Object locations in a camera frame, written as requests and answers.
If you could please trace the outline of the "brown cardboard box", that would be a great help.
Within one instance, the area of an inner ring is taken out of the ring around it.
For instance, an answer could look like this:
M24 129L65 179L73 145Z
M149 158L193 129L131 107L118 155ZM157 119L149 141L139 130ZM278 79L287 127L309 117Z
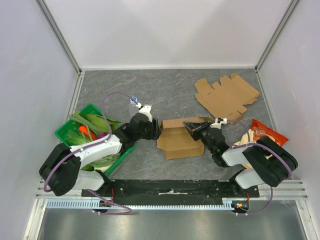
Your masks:
M195 116L163 120L161 135L157 139L157 148L162 150L167 160L202 156L205 146L201 140L193 140L184 122L203 123L214 120L207 116Z

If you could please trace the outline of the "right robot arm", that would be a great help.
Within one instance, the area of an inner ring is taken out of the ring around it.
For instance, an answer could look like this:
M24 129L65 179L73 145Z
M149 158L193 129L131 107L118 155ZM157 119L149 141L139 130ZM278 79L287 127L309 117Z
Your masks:
M222 125L227 123L226 118L220 117L213 123L208 120L200 123L183 122L192 139L204 144L219 167L251 165L230 179L229 191L233 196L240 197L247 189L263 184L275 188L292 177L293 171L298 168L295 157L268 136L242 145L229 146L222 133Z

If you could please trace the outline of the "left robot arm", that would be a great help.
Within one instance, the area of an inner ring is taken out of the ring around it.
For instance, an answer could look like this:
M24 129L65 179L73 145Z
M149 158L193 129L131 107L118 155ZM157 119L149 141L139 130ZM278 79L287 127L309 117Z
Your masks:
M138 112L111 135L71 147L60 143L39 169L44 180L43 190L53 192L57 197L71 190L92 190L104 197L110 191L105 174L100 170L85 171L82 168L103 157L123 155L137 141L157 140L160 134L158 119Z

